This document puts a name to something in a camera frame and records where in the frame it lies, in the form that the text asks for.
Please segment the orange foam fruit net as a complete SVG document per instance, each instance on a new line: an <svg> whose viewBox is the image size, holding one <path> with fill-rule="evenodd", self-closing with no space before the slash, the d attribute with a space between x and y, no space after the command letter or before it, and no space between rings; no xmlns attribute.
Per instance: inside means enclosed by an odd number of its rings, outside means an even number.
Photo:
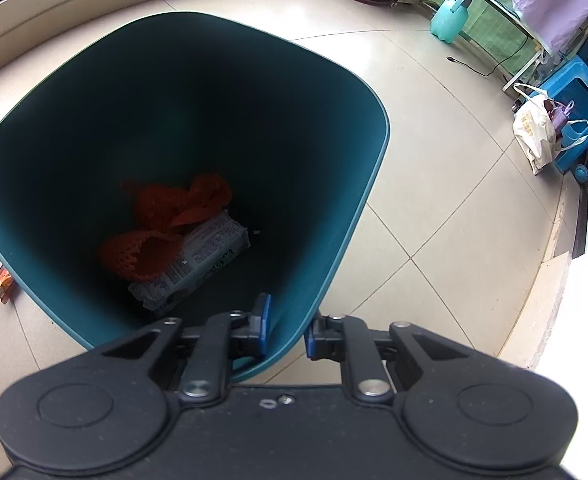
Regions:
<svg viewBox="0 0 588 480"><path fill-rule="evenodd" d="M155 280L178 257L183 243L180 234L132 231L111 237L100 250L105 266L134 283Z"/></svg>

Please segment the red plastic bag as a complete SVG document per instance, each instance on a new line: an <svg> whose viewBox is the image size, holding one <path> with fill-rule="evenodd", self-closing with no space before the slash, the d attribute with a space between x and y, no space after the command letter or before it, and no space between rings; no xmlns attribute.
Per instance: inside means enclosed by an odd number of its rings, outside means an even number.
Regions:
<svg viewBox="0 0 588 480"><path fill-rule="evenodd" d="M152 231L196 226L221 214L232 199L228 183L216 174L201 174L188 188L133 181L121 188L133 200L137 225Z"/></svg>

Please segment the small pink barcode wrapper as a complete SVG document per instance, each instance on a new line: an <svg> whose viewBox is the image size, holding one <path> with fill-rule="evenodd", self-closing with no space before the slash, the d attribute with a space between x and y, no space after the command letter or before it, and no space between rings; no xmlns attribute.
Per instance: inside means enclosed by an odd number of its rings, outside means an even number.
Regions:
<svg viewBox="0 0 588 480"><path fill-rule="evenodd" d="M0 301L7 304L15 292L16 282L5 266L0 266Z"/></svg>

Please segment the dark teal trash bin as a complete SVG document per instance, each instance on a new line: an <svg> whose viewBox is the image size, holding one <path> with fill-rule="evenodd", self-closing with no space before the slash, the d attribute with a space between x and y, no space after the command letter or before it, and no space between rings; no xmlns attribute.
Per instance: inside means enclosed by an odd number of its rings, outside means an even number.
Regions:
<svg viewBox="0 0 588 480"><path fill-rule="evenodd" d="M195 13L141 18L94 42L0 121L0 260L62 330L94 348L154 321L100 262L134 226L129 184L230 185L251 247L185 298L187 325L272 298L277 364L330 287L381 167L386 110L358 76L261 30Z"/></svg>

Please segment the cream tote bag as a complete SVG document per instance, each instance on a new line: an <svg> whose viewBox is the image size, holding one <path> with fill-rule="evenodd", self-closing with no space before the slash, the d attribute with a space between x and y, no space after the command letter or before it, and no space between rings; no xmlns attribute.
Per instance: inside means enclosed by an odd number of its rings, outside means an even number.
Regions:
<svg viewBox="0 0 588 480"><path fill-rule="evenodd" d="M560 137L551 117L556 102L546 90L529 84L513 84L513 89L524 99L514 114L513 134L536 176L560 152Z"/></svg>

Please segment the small blue ball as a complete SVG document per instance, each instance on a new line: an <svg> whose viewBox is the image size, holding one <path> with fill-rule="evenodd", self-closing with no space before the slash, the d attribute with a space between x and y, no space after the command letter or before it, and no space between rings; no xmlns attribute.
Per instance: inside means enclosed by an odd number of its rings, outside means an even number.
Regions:
<svg viewBox="0 0 588 480"><path fill-rule="evenodd" d="M573 171L574 177L579 184L588 182L588 168L583 164L578 164Z"/></svg>

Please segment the light blue plastic bag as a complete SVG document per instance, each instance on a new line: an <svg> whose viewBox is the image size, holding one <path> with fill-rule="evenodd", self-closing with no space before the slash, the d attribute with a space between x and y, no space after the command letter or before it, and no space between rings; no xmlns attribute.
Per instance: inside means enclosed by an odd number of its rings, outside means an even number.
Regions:
<svg viewBox="0 0 588 480"><path fill-rule="evenodd" d="M577 148L588 139L588 120L569 120L561 130L560 151L567 152Z"/></svg>

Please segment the teal spray bottle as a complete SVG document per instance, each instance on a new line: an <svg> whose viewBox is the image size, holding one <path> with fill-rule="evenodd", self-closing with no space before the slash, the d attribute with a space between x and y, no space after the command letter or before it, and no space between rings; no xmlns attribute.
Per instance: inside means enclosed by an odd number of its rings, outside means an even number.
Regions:
<svg viewBox="0 0 588 480"><path fill-rule="evenodd" d="M452 44L469 18L472 0L445 0L431 18L431 34L445 44Z"/></svg>

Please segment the blue plastic stool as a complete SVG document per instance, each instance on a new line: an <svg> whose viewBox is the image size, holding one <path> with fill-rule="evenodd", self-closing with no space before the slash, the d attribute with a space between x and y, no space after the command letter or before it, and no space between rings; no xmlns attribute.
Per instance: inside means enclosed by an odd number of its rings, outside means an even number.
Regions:
<svg viewBox="0 0 588 480"><path fill-rule="evenodd" d="M570 120L588 120L588 40L576 55L544 81L541 88L558 102L574 103L570 111ZM556 168L565 174L578 162L587 148L588 139L577 148L559 154L554 161Z"/></svg>

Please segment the green hanging cloth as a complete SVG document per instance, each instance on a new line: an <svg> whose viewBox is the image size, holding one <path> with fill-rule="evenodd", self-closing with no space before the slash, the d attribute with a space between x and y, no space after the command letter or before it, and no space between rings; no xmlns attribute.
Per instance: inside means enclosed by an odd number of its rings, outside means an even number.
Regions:
<svg viewBox="0 0 588 480"><path fill-rule="evenodd" d="M438 9L445 0L424 1ZM526 38L522 30L485 0L472 1L468 21L463 27L463 38L473 40L496 61L512 54L512 58L503 64L509 72L515 72L536 52L534 40Z"/></svg>

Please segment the white metal drying rack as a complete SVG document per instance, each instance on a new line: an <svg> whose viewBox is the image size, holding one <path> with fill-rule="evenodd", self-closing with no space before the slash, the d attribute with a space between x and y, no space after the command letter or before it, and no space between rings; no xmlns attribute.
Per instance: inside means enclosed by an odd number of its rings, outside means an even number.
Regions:
<svg viewBox="0 0 588 480"><path fill-rule="evenodd" d="M515 82L543 81L559 59L521 20L511 0L472 0L460 35L495 59L494 75L502 75L504 93L510 93Z"/></svg>

